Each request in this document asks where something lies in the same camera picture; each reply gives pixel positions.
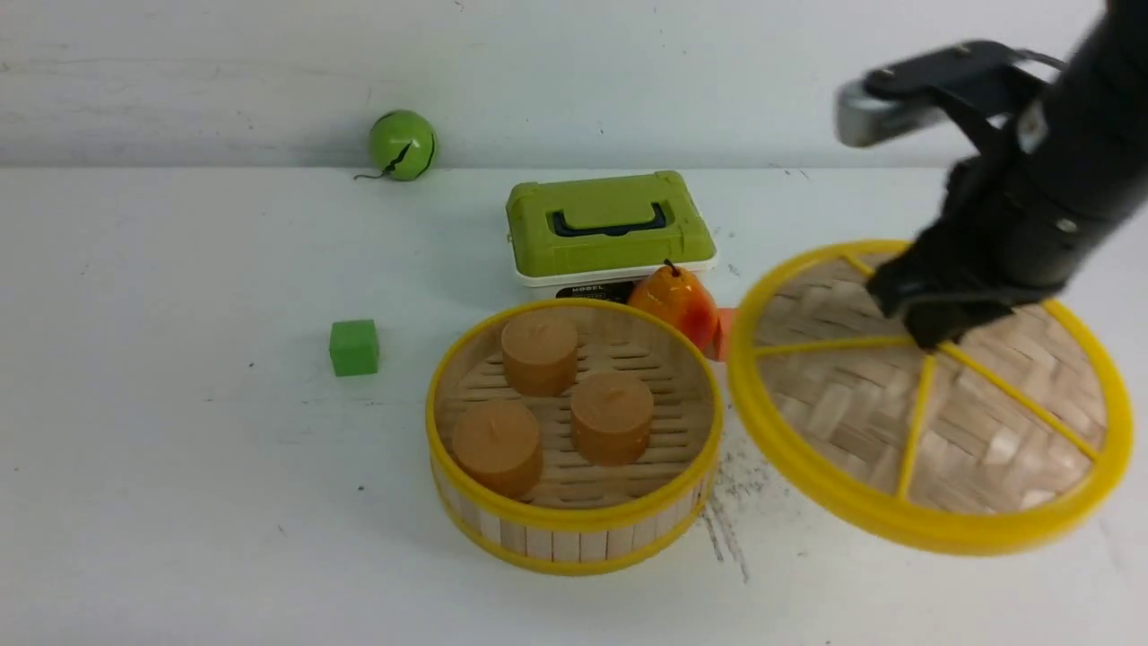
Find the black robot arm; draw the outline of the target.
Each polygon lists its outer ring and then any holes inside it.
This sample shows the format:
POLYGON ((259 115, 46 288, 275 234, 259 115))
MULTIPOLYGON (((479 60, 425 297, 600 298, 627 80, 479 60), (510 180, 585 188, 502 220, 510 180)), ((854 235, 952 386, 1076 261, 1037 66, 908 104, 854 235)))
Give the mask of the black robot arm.
POLYGON ((951 120, 976 154, 951 168, 940 215, 866 283, 926 351, 1063 291, 1147 192, 1147 8, 1110 1, 1073 56, 974 40, 877 68, 837 93, 850 147, 951 120))

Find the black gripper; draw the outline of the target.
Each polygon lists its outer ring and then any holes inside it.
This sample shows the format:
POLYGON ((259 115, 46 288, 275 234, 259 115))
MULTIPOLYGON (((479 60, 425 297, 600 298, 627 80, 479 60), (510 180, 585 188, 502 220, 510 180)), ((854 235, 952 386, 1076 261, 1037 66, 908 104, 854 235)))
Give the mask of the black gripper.
POLYGON ((934 224, 866 290, 932 352, 1013 316, 1021 291, 1061 291, 1120 226, 1120 151, 977 155, 952 168, 934 224))

